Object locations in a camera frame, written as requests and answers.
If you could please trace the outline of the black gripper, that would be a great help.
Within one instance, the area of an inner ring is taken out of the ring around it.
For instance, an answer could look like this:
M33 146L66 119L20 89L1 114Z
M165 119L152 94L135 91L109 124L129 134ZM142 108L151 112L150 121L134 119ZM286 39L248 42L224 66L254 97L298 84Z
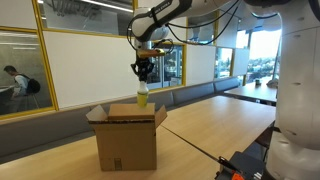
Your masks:
M152 72L154 64L148 58L136 58L131 68L140 81L147 81L147 76Z

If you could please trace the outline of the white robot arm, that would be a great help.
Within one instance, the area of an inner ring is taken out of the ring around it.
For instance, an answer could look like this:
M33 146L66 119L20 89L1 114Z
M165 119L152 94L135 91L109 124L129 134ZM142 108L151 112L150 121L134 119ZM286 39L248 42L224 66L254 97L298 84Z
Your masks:
M204 15L237 1L259 18L278 15L281 19L277 131L265 173L273 180L320 180L319 0L162 0L136 11L129 31L145 43L173 19Z

